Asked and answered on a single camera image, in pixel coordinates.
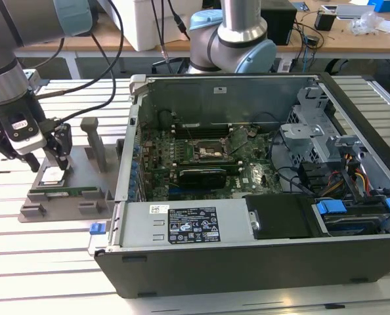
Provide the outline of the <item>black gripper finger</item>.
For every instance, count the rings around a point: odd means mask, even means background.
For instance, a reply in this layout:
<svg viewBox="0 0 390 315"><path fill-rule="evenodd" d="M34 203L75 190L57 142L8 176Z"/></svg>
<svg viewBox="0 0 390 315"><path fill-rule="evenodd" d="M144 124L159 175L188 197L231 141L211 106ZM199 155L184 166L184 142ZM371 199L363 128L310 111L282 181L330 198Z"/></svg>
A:
<svg viewBox="0 0 390 315"><path fill-rule="evenodd" d="M49 136L49 152L61 170L66 170L71 150L71 126L68 123L62 123Z"/></svg>
<svg viewBox="0 0 390 315"><path fill-rule="evenodd" d="M39 162L37 158L32 154L28 153L25 155L19 154L11 145L8 138L4 133L0 131L0 153L3 154L7 159L14 160L19 159L21 162L27 163L30 169L36 173L39 170Z"/></svg>

